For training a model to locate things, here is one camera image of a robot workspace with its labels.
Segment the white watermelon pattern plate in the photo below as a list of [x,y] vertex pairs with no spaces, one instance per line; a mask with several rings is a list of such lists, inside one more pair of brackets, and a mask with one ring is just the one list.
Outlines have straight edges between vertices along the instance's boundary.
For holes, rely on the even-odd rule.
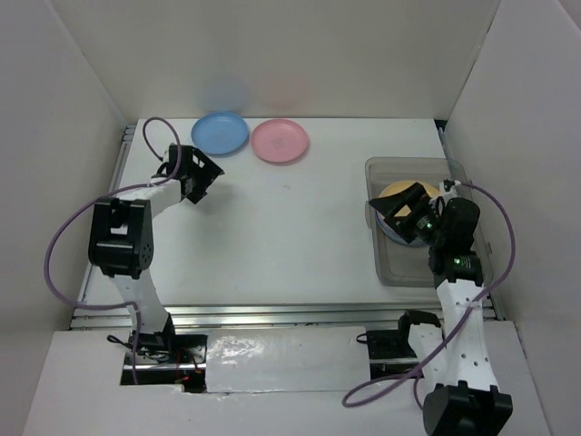
[[420,238],[416,237],[412,242],[406,242],[401,236],[399,236],[393,229],[391,229],[384,221],[381,214],[376,215],[376,221],[382,232],[393,242],[398,243],[403,246],[408,247],[425,247],[426,243]]

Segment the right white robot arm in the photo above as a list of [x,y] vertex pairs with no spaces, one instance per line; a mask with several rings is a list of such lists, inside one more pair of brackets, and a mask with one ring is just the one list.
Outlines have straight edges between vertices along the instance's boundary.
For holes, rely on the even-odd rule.
[[395,334],[398,350],[416,355],[427,394],[422,419],[428,435],[498,435],[513,412],[498,387],[487,350],[484,273],[473,249],[480,210],[446,180],[438,196],[421,183],[369,200],[401,240],[428,247],[428,267],[442,314],[408,311]]

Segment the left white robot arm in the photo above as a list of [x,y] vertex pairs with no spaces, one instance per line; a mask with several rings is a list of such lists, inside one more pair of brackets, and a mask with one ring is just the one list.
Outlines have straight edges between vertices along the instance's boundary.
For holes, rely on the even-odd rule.
[[162,168],[168,173],[143,187],[96,202],[88,257],[129,304],[130,344],[158,362],[169,362],[178,354],[179,340],[150,273],[153,219],[184,200],[197,204],[224,171],[202,150],[176,144],[169,146]]

